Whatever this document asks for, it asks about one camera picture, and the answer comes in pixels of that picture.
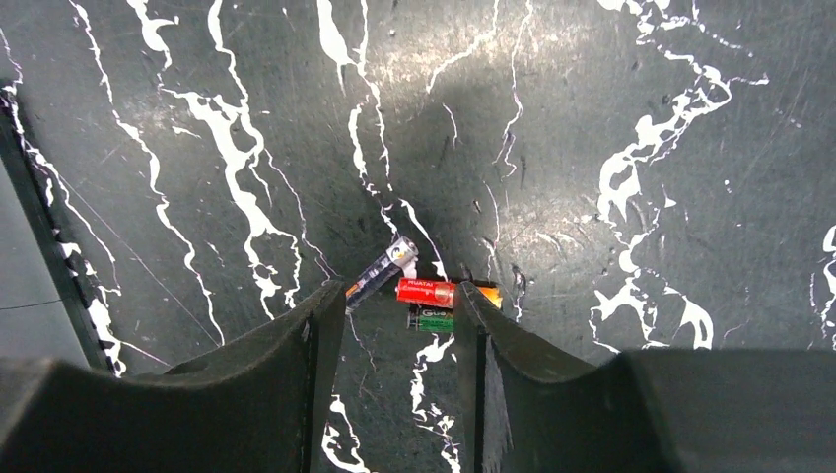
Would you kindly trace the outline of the green battery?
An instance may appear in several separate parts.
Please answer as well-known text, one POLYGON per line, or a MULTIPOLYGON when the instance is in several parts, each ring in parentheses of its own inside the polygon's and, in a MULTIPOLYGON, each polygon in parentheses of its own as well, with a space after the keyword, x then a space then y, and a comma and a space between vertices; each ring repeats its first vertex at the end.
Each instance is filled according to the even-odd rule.
POLYGON ((450 308, 411 304, 407 328, 430 333, 453 333, 454 316, 450 308))

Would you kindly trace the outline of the red orange battery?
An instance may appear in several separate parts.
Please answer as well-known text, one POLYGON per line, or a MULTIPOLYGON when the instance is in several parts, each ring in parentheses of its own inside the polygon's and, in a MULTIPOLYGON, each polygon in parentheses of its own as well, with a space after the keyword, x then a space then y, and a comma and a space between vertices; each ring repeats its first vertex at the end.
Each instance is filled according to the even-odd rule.
MULTIPOLYGON (((396 287, 396 299, 401 303, 453 308, 457 281, 436 281, 416 278, 400 278, 396 287)), ((490 282, 472 281, 472 284, 494 306, 501 307, 503 297, 499 288, 490 282)))

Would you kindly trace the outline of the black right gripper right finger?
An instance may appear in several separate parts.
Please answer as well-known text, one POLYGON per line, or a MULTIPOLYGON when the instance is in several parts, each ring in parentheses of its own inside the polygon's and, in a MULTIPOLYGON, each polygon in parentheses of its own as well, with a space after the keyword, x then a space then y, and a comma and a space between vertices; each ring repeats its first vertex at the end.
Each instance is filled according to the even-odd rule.
POLYGON ((649 349, 600 366, 454 296, 465 472, 831 472, 835 356, 649 349))

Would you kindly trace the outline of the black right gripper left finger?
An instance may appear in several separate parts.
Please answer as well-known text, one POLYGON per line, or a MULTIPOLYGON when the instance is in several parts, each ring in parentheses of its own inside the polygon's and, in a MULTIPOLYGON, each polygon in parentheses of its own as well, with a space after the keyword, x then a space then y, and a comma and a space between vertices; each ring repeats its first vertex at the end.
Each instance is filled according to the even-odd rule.
POLYGON ((162 374, 1 363, 5 472, 314 472, 345 321, 329 282, 162 374))

